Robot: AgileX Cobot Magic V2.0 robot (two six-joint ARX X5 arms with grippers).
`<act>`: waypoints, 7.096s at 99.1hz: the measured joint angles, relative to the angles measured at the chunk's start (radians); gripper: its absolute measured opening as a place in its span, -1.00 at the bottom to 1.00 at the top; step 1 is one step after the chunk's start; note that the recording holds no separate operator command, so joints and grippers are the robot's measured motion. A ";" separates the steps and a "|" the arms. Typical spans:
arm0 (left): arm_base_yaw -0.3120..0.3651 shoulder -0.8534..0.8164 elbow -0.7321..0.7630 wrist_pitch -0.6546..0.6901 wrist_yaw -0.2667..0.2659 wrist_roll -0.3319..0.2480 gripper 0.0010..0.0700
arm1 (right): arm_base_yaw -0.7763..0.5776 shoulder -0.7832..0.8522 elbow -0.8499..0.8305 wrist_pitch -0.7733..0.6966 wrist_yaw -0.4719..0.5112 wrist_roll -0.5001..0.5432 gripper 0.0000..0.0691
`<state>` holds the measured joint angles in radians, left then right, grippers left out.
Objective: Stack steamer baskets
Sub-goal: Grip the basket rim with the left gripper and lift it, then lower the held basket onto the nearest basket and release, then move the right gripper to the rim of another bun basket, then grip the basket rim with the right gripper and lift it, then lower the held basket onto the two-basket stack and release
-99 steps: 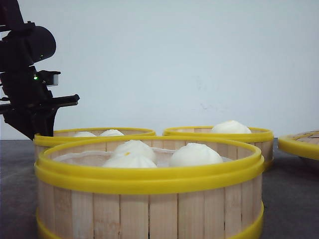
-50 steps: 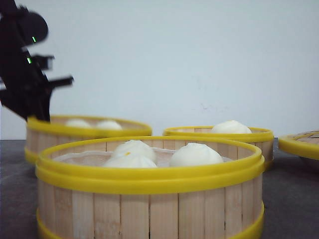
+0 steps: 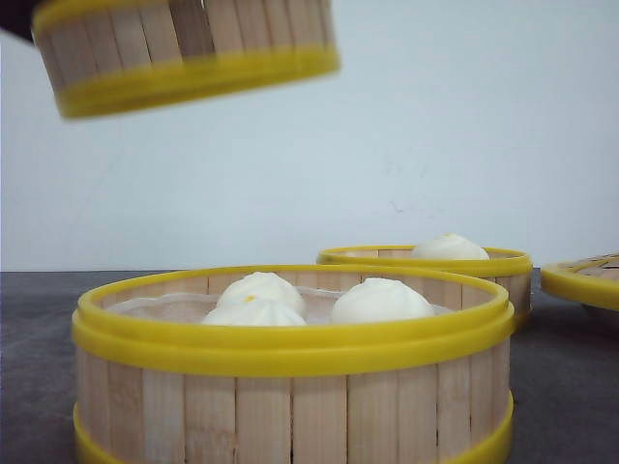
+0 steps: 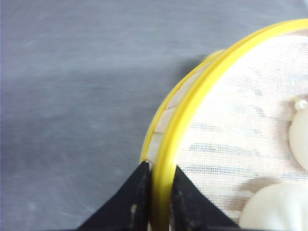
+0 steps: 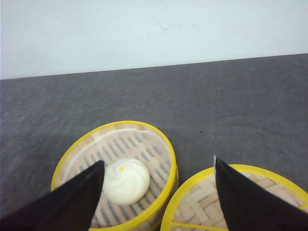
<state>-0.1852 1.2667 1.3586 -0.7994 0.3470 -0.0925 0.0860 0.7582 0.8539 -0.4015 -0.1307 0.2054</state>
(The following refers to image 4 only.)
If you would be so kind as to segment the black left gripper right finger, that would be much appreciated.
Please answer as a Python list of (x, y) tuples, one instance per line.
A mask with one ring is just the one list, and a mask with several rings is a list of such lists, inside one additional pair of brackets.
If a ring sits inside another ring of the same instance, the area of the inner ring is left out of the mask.
[(237, 231), (239, 226), (207, 199), (176, 167), (171, 194), (174, 231)]

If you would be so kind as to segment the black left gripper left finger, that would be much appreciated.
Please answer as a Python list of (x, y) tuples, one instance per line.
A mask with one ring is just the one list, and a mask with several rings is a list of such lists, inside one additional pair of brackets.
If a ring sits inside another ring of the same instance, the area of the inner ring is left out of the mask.
[(150, 165), (143, 161), (117, 193), (78, 231), (146, 231), (150, 210)]

